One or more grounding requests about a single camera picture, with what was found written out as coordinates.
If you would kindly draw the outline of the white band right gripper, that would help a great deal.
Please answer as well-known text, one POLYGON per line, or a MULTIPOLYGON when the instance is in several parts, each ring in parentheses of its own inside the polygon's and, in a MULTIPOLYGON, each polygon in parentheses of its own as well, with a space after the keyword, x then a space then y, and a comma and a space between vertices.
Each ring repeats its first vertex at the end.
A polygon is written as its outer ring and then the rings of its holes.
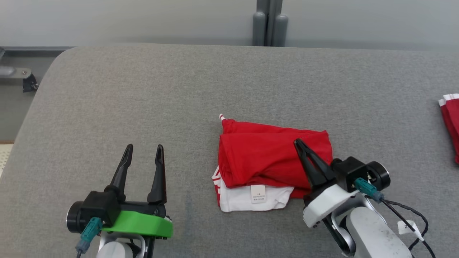
POLYGON ((294 146, 312 190, 307 197, 310 201, 305 202, 303 209, 303 220, 308 228, 312 228, 358 191, 343 189, 331 167, 302 139, 296 139, 294 146))

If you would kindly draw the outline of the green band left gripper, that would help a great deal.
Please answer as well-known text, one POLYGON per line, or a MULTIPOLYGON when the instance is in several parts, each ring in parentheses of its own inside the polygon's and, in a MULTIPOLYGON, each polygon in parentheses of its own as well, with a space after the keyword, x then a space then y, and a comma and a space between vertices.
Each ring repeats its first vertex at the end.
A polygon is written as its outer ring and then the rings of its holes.
MULTIPOLYGON (((105 192, 113 192, 117 201, 125 201, 125 182, 133 156, 133 144, 128 144, 105 192)), ((147 202, 127 201, 121 204, 121 212, 112 226, 104 225, 103 231, 136 234, 144 237, 171 238, 173 223, 167 215, 167 184, 165 174, 165 153, 162 145, 157 146, 156 171, 147 202)))

